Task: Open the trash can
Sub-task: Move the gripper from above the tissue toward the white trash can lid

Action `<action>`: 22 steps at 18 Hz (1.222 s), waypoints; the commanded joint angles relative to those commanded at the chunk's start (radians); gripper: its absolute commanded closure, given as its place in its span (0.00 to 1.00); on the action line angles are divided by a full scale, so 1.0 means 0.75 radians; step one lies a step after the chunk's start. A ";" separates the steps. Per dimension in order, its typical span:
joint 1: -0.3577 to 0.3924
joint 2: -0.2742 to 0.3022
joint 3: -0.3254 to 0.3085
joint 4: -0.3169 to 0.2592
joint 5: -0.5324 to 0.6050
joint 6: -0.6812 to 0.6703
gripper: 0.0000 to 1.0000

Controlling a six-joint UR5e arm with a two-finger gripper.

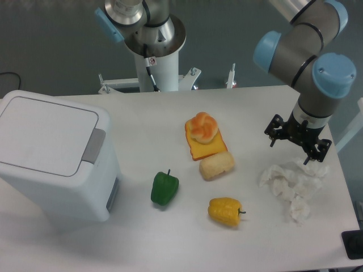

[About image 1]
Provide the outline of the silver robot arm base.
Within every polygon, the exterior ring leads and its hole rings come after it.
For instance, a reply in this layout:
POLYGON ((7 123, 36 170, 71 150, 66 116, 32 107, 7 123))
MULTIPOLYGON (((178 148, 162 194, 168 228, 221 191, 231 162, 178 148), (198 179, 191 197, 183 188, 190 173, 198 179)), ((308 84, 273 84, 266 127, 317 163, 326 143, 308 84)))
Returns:
POLYGON ((182 21, 170 1, 105 1, 94 17, 106 37, 142 57, 166 57, 185 44, 182 21))

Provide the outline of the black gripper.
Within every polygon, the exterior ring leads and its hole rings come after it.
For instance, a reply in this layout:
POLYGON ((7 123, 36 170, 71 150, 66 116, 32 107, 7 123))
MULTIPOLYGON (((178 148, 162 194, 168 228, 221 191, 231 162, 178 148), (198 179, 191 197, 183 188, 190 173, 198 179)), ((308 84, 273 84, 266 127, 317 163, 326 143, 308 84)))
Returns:
POLYGON ((303 120, 299 123, 293 114, 290 115, 287 122, 276 114, 264 130, 264 134, 271 140, 270 146, 273 147, 277 140, 289 140, 292 143, 303 148, 307 158, 303 162, 307 165, 310 161, 322 163, 331 147, 332 141, 329 139, 319 139, 322 127, 312 129, 307 127, 308 121, 303 120))

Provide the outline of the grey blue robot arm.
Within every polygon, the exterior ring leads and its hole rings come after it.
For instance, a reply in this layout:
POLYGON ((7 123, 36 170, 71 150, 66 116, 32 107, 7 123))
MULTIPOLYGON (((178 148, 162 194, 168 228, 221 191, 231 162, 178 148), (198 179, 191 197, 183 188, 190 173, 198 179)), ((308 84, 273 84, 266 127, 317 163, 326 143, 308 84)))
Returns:
POLYGON ((348 22, 339 1, 271 1, 290 23, 285 35, 266 33, 253 60, 266 73, 299 93, 288 120, 275 115, 265 129, 272 143, 288 140, 307 155, 305 164, 322 162, 332 145, 319 137, 356 78, 354 63, 346 56, 321 51, 338 37, 348 22))

